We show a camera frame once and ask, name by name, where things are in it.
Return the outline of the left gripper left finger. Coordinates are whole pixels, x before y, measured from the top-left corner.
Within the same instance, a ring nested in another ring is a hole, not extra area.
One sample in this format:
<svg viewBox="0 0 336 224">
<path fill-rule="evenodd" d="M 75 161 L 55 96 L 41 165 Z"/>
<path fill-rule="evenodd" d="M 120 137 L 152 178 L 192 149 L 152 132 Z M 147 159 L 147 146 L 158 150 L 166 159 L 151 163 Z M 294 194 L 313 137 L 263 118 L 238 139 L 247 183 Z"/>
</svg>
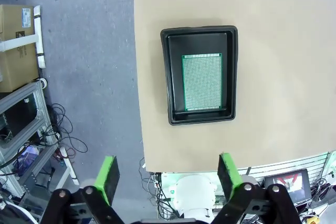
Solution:
<svg viewBox="0 0 336 224">
<path fill-rule="evenodd" d="M 112 208 L 119 178 L 117 157 L 105 157 L 93 185 L 74 193 L 64 188 L 54 190 L 40 223 L 123 223 Z"/>
</svg>

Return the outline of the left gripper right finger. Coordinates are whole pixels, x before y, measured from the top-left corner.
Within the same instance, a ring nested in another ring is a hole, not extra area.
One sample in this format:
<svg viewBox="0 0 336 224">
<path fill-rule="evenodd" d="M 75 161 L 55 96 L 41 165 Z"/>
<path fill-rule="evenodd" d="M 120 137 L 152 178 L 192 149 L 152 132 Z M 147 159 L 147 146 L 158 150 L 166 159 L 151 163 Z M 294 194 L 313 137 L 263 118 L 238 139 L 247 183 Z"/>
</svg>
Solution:
<svg viewBox="0 0 336 224">
<path fill-rule="evenodd" d="M 284 185 L 272 184 L 264 189 L 243 182 L 230 154 L 219 155 L 217 175 L 226 204 L 212 223 L 238 223 L 247 214 L 257 216 L 262 223 L 301 223 Z"/>
</svg>

